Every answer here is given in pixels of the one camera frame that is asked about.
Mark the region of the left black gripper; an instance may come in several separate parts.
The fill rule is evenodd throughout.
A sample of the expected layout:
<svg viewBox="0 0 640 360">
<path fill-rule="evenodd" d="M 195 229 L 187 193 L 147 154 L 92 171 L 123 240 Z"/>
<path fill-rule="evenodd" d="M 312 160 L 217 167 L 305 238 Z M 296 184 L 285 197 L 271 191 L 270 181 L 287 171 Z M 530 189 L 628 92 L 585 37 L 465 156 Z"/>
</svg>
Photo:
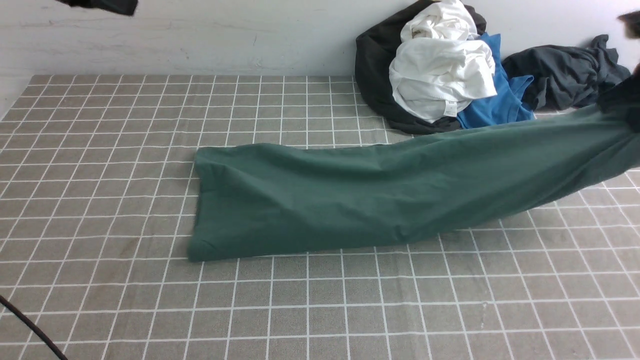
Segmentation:
<svg viewBox="0 0 640 360">
<path fill-rule="evenodd" d="M 138 0 L 58 0 L 57 2 L 73 8 L 103 10 L 128 17 L 133 17 L 138 7 Z"/>
</svg>

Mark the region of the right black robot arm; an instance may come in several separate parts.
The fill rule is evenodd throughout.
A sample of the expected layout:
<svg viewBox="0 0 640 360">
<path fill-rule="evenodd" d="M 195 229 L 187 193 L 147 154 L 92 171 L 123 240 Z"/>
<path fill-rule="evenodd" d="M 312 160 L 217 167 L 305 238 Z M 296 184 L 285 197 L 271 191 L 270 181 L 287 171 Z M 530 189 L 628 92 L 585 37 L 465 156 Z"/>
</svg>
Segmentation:
<svg viewBox="0 0 640 360">
<path fill-rule="evenodd" d="M 640 38 L 639 11 L 622 14 L 618 19 L 629 39 Z M 633 132 L 640 132 L 640 65 L 636 65 L 629 78 L 602 93 L 596 104 L 602 113 L 621 116 Z"/>
</svg>

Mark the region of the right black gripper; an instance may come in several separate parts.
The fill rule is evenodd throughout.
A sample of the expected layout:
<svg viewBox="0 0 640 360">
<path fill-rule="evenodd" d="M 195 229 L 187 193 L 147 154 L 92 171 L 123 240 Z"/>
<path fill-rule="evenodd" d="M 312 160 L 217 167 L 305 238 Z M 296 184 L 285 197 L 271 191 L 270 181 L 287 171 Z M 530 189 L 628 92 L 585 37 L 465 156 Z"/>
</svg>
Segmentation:
<svg viewBox="0 0 640 360">
<path fill-rule="evenodd" d="M 606 116 L 624 121 L 634 132 L 640 132 L 640 66 L 631 76 L 598 97 L 598 109 Z"/>
</svg>

